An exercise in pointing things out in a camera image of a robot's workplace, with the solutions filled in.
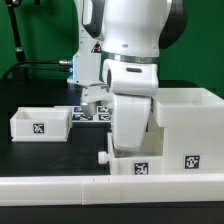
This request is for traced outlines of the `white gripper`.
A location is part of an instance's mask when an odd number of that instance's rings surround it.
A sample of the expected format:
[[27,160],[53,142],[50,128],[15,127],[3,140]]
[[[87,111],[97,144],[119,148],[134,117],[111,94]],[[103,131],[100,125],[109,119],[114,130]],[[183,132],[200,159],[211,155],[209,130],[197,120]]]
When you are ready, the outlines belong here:
[[112,133],[116,149],[140,149],[150,108],[150,97],[114,95]]

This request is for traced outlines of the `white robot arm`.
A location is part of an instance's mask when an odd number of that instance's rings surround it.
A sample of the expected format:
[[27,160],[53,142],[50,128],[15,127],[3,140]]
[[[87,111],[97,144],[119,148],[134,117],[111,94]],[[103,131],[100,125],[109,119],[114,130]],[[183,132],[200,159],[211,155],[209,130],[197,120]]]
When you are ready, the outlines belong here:
[[142,145],[151,99],[158,90],[160,51],[187,25],[185,0],[73,0],[79,46],[67,82],[82,88],[86,115],[102,103],[112,111],[113,145]]

